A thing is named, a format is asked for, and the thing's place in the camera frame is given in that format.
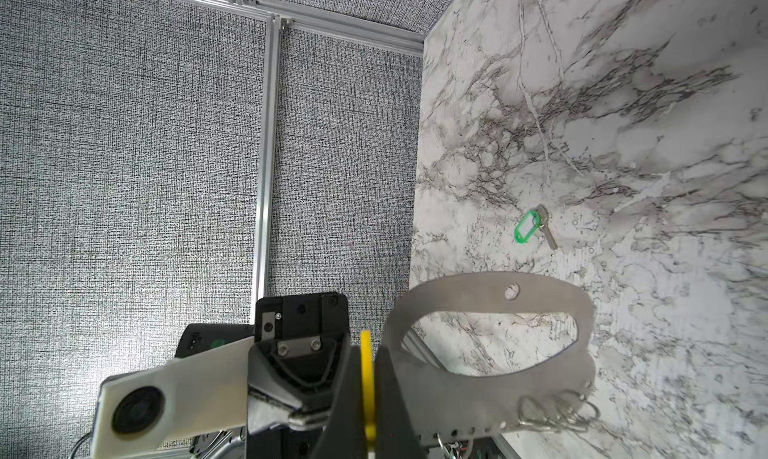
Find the green key tag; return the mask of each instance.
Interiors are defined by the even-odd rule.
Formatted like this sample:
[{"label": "green key tag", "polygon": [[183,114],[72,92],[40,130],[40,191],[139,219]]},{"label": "green key tag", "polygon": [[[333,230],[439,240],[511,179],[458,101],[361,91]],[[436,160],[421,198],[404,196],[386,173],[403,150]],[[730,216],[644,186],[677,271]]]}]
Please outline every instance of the green key tag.
[{"label": "green key tag", "polygon": [[527,243],[536,229],[542,226],[542,216],[531,209],[523,215],[522,221],[514,228],[514,240],[520,244]]}]

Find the white plastic part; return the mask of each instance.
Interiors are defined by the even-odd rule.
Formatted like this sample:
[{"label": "white plastic part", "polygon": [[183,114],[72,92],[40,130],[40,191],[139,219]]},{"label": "white plastic part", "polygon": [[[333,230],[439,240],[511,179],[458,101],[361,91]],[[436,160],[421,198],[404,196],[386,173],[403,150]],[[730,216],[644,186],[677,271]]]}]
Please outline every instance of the white plastic part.
[{"label": "white plastic part", "polygon": [[[165,441],[244,425],[248,350],[253,344],[253,337],[242,339],[104,384],[96,408],[91,457],[137,456],[155,451]],[[126,395],[145,386],[157,387],[165,396],[160,417],[146,431],[115,434],[114,410]]]}]

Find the small hole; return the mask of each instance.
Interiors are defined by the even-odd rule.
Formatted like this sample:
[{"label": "small hole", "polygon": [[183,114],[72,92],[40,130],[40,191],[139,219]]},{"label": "small hole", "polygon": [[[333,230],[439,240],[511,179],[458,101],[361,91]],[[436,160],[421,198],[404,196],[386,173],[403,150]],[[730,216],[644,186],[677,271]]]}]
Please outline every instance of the small hole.
[{"label": "small hole", "polygon": [[520,294],[520,286],[514,282],[508,285],[506,290],[504,290],[504,298],[508,301],[513,301],[514,298],[518,297],[518,294]]}]

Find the white marble countertop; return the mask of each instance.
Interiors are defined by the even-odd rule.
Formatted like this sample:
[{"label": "white marble countertop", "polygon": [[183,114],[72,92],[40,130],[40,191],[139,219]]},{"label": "white marble countertop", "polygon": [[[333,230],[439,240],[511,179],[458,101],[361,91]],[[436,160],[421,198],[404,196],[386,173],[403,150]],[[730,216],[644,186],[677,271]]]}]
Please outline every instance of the white marble countertop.
[{"label": "white marble countertop", "polygon": [[[768,457],[768,0],[456,0],[425,50],[411,286],[535,272],[590,294],[601,421],[530,457]],[[514,226],[548,209],[560,249]],[[449,370],[503,374],[558,317],[440,314]]]}]

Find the black cable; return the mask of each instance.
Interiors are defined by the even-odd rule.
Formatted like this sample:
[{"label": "black cable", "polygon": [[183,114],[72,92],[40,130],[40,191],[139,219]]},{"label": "black cable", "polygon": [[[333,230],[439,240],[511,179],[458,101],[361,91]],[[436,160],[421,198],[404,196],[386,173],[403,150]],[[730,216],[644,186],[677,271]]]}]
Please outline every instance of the black cable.
[{"label": "black cable", "polygon": [[85,435],[83,435],[81,438],[78,439],[77,442],[74,443],[74,447],[72,447],[72,452],[69,453],[68,459],[74,459],[74,455],[78,453],[78,449],[81,445],[83,445],[84,442],[86,442],[88,439],[91,438],[91,432],[87,432]]}]

